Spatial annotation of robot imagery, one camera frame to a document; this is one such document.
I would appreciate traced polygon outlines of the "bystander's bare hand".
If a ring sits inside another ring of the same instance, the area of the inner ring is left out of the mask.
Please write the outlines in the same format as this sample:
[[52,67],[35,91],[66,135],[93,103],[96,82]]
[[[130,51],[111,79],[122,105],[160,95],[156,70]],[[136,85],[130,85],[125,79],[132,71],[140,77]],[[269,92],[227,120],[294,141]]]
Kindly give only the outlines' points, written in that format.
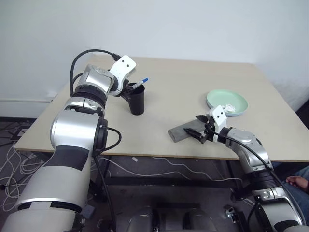
[[303,189],[305,189],[308,185],[308,181],[301,176],[289,176],[285,181],[290,185]]

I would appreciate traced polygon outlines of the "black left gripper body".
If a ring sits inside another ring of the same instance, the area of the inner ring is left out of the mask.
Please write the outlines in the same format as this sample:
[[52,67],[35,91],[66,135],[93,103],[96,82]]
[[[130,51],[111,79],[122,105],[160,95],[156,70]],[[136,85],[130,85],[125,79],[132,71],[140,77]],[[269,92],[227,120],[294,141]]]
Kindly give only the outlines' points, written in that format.
[[125,80],[123,82],[123,88],[122,88],[122,91],[120,92],[120,95],[129,95],[132,91],[133,91],[133,88],[129,84],[129,81]]

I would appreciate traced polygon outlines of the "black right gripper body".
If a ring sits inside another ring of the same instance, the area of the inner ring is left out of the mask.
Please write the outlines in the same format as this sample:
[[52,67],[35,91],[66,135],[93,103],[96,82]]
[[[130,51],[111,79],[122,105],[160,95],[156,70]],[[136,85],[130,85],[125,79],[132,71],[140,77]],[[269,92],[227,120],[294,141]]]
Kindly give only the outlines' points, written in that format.
[[201,143],[204,144],[206,141],[213,141],[213,136],[215,132],[215,125],[214,125],[214,120],[212,117],[209,116],[204,116],[203,117],[203,122],[205,123],[204,127],[204,136],[201,139]]

